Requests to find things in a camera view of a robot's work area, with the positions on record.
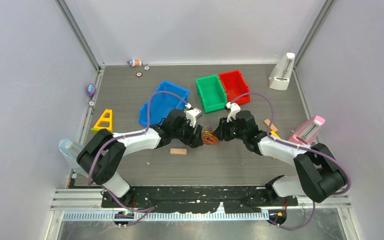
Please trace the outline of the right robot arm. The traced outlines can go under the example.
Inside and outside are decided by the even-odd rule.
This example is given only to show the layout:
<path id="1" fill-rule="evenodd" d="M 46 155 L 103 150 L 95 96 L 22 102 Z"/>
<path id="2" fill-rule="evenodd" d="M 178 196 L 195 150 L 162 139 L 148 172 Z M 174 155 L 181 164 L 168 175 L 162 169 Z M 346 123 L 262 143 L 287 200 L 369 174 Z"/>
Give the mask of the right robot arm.
<path id="1" fill-rule="evenodd" d="M 213 134 L 220 141 L 241 140 L 250 152 L 295 168 L 296 175 L 281 175 L 265 185 L 265 198 L 271 205 L 279 205 L 289 196 L 307 196 L 321 203 L 349 185 L 347 174 L 325 144 L 308 146 L 282 140 L 259 129 L 248 110 L 239 111 L 234 118 L 222 117 Z"/>

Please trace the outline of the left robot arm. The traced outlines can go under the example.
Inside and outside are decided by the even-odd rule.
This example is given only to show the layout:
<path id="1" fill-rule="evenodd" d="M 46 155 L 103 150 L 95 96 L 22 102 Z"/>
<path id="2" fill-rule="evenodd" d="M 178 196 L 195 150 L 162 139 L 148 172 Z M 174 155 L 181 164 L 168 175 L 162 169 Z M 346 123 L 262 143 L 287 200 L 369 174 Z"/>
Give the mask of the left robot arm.
<path id="1" fill-rule="evenodd" d="M 190 148 L 203 145 L 202 126 L 197 123 L 202 111 L 190 108 L 187 111 L 173 109 L 160 123 L 147 129 L 122 133 L 99 130 L 76 155 L 76 163 L 97 185 L 113 193 L 121 207 L 133 202 L 131 185 L 117 172 L 124 156 L 142 150 L 164 147 L 178 140 Z"/>

